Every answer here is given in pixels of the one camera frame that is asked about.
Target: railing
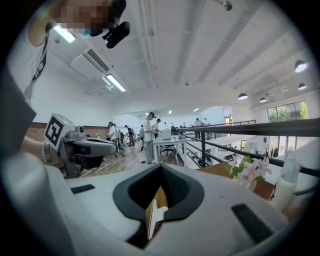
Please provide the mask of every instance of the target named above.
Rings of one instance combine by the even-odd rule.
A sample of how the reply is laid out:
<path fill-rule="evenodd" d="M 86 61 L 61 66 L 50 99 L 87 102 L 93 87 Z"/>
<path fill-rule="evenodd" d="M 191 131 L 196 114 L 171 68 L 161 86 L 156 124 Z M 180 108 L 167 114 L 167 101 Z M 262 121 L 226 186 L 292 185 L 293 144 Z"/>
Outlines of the railing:
<path fill-rule="evenodd" d="M 304 119 L 304 120 L 293 120 L 293 121 L 284 121 L 284 122 L 274 122 L 274 123 L 260 123 L 260 124 L 246 124 L 246 125 L 230 125 L 230 126 L 219 126 L 215 124 L 214 126 L 206 125 L 200 127 L 189 127 L 189 128 L 178 128 L 178 131 L 182 132 L 197 132 L 201 133 L 201 139 L 193 138 L 187 135 L 184 135 L 186 138 L 191 138 L 194 141 L 201 142 L 201 148 L 192 145 L 191 143 L 186 143 L 187 145 L 195 148 L 196 150 L 202 153 L 202 156 L 199 157 L 189 148 L 184 149 L 190 151 L 195 158 L 200 160 L 200 163 L 196 161 L 188 154 L 193 162 L 196 163 L 200 168 L 206 167 L 209 164 L 206 162 L 206 157 L 214 159 L 220 163 L 225 162 L 224 160 L 206 152 L 206 144 L 217 147 L 222 150 L 227 150 L 242 156 L 250 156 L 251 158 L 263 159 L 265 156 L 260 154 L 253 154 L 251 152 L 245 152 L 241 150 L 234 149 L 232 147 L 226 147 L 218 145 L 205 140 L 205 133 L 221 133 L 221 134 L 242 134 L 242 135 L 264 135 L 264 136 L 295 136 L 295 137 L 320 137 L 320 118 L 316 119 Z M 269 157 L 269 163 L 271 165 L 283 167 L 284 161 Z M 301 173 L 311 175 L 314 177 L 320 177 L 320 169 L 312 169 L 305 166 L 301 166 Z"/>
<path fill-rule="evenodd" d="M 230 127 L 230 126 L 241 126 L 241 125 L 253 125 L 256 124 L 256 120 L 248 120 L 248 121 L 241 121 L 241 122 L 231 122 L 231 123 L 217 123 L 217 124 L 209 124 L 209 125 L 202 125 L 198 127 L 187 127 L 184 129 L 188 129 L 188 131 L 192 131 L 193 128 L 214 128 L 214 127 Z M 233 135 L 230 133 L 219 133 L 219 132 L 209 132 L 207 131 L 205 133 L 205 140 L 211 140 L 211 139 L 218 139 L 222 137 L 226 137 L 227 135 Z M 185 133 L 184 134 L 189 140 L 192 141 L 194 138 L 196 138 L 196 132 L 192 133 Z"/>

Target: white table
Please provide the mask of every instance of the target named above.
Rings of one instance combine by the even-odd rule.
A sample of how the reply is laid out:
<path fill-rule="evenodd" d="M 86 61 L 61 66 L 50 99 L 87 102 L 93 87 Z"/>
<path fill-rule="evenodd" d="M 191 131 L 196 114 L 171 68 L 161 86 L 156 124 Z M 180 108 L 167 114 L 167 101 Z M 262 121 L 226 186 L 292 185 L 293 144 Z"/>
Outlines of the white table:
<path fill-rule="evenodd" d="M 163 139 L 161 136 L 158 136 L 154 141 L 153 141 L 153 149 L 154 149 L 154 158 L 155 162 L 158 164 L 158 154 L 157 154 L 157 147 L 159 150 L 159 156 L 160 156 L 160 146 L 168 146 L 168 145 L 177 145 L 177 144 L 183 144 L 183 162 L 184 162 L 184 167 L 187 167 L 186 159 L 187 159 L 187 139 L 178 139 L 178 136 L 176 139 Z"/>

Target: wooden floor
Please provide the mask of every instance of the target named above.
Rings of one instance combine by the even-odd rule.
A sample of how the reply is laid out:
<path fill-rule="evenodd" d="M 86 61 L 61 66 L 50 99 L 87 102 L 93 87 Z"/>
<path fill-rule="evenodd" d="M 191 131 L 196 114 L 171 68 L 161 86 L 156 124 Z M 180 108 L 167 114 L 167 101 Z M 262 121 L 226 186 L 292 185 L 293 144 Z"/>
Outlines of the wooden floor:
<path fill-rule="evenodd" d="M 104 158 L 104 162 L 99 168 L 92 168 L 90 170 L 83 170 L 81 177 L 92 177 L 106 174 L 113 174 L 121 171 L 136 170 L 146 163 L 140 163 L 138 159 L 138 143 L 135 146 L 125 147 L 123 155 L 120 153 L 118 157 L 113 157 L 113 155 L 107 155 Z M 177 166 L 184 166 L 184 162 L 180 156 L 175 155 L 172 152 L 168 153 L 168 156 L 163 152 L 160 157 L 158 157 L 159 163 L 161 164 L 172 164 Z"/>

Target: pink flower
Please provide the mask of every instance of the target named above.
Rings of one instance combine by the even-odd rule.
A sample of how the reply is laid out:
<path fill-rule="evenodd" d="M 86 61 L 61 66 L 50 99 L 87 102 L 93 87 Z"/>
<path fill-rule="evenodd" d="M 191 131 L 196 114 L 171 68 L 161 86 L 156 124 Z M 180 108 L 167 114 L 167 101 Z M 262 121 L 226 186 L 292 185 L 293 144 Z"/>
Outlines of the pink flower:
<path fill-rule="evenodd" d="M 271 169 L 268 168 L 269 165 L 269 158 L 264 157 L 263 160 L 260 159 L 256 159 L 254 160 L 256 161 L 256 166 L 260 169 L 261 171 L 261 176 L 264 177 L 266 175 L 266 173 L 271 174 Z"/>
<path fill-rule="evenodd" d="M 239 184 L 243 185 L 247 189 L 250 187 L 250 182 L 252 182 L 250 176 L 243 170 L 242 172 L 238 173 L 239 177 Z"/>
<path fill-rule="evenodd" d="M 250 183 L 259 175 L 261 175 L 261 171 L 257 169 L 257 161 L 255 160 L 253 164 L 249 162 L 244 162 L 244 169 L 242 172 L 238 173 L 238 177 L 240 180 L 240 185 L 245 186 L 247 189 L 250 187 Z"/>

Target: white bottle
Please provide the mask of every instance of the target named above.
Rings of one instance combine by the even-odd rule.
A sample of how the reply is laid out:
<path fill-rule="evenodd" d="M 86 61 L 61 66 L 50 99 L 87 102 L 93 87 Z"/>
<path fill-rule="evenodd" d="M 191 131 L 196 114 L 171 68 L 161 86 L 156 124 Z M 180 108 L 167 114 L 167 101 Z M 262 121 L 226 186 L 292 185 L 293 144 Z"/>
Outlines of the white bottle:
<path fill-rule="evenodd" d="M 300 164 L 296 161 L 292 150 L 285 154 L 281 173 L 268 199 L 270 205 L 280 212 L 285 208 L 297 186 Z"/>

